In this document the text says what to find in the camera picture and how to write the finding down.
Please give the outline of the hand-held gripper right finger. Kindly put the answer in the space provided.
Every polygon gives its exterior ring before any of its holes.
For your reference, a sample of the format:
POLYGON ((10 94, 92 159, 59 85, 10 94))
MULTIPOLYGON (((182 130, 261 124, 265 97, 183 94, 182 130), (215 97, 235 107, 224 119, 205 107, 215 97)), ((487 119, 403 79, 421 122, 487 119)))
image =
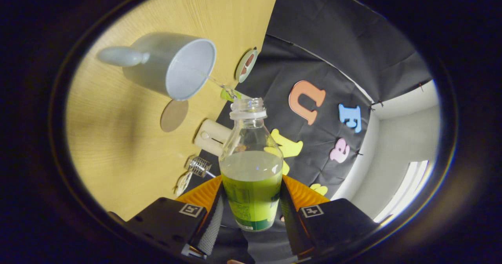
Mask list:
POLYGON ((380 226, 345 198, 329 200, 283 176, 280 201, 292 253, 318 257, 337 253, 380 226))

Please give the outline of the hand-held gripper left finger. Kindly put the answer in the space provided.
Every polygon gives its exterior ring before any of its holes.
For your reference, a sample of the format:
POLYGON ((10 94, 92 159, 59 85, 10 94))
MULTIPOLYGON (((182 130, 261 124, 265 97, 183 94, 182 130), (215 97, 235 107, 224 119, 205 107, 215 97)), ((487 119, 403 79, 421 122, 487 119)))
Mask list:
POLYGON ((216 176, 176 199, 160 197, 124 220, 108 214, 143 242, 176 257, 212 254, 224 213, 224 186, 216 176))

